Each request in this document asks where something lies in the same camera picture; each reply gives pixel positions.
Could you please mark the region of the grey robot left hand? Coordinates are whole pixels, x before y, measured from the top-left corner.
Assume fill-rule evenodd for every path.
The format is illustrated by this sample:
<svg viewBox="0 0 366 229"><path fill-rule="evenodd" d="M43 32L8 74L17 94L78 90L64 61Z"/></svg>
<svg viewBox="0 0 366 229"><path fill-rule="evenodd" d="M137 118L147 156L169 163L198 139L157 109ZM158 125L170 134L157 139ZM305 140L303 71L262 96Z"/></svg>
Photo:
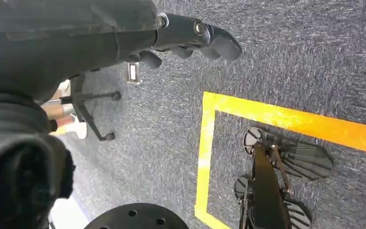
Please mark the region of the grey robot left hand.
<svg viewBox="0 0 366 229"><path fill-rule="evenodd" d="M155 51L242 54L224 29L158 11L151 0L0 0L0 229L42 229L72 193L75 166L41 105L60 83Z"/></svg>

